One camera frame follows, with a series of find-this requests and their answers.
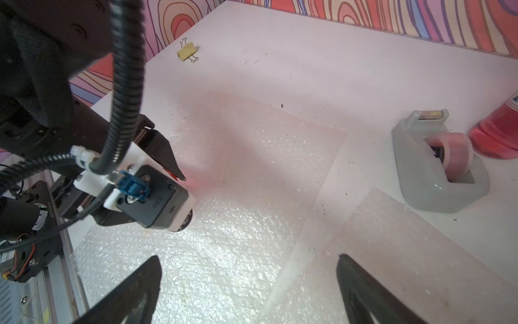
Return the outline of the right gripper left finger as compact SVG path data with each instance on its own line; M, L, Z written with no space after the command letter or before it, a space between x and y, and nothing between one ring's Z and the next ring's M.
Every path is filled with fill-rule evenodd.
M154 255L75 323L151 323L161 278L161 263Z

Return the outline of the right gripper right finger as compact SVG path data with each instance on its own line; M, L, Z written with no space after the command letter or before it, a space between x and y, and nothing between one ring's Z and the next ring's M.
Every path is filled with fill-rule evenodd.
M337 281L350 323L424 323L349 255L339 255Z

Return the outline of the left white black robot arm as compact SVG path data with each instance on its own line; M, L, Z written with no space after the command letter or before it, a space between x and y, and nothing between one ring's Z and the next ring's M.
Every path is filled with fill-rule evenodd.
M44 170L74 178L93 196L72 223L124 220L179 232L192 220L169 143L141 113L141 1L1 2L1 146L22 157L1 172L1 191ZM69 80L113 56L111 117L75 100Z

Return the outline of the grey tape dispenser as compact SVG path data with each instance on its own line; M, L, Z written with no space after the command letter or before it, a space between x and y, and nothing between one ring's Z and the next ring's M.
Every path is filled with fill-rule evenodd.
M457 213L490 191L471 140L448 131L448 117L446 109L414 111L391 132L403 197L421 211Z

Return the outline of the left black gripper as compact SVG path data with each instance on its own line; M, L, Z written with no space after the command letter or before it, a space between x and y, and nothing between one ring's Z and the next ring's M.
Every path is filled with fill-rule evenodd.
M67 125L66 140L74 168L75 189L92 196L83 211L74 213L74 223L91 215L98 225L113 226L136 222L142 227L186 226L186 189L179 184L185 177L175 162L167 140L146 117L137 117L133 135L145 140L146 148L131 142L112 171L97 173L111 124L83 103L74 109Z

